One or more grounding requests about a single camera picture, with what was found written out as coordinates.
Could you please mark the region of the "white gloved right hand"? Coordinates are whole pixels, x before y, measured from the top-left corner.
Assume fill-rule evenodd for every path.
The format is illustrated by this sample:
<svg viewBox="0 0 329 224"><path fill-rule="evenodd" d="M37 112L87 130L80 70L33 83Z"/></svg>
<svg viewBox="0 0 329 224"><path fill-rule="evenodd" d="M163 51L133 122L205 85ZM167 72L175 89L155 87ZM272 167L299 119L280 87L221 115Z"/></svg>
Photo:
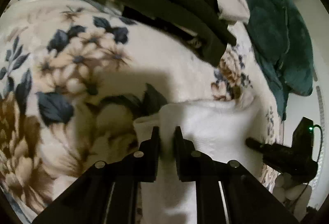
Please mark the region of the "white gloved right hand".
<svg viewBox="0 0 329 224"><path fill-rule="evenodd" d="M308 183L299 183L287 173L280 174L275 180L273 196L295 218L303 218L312 194L312 187Z"/></svg>

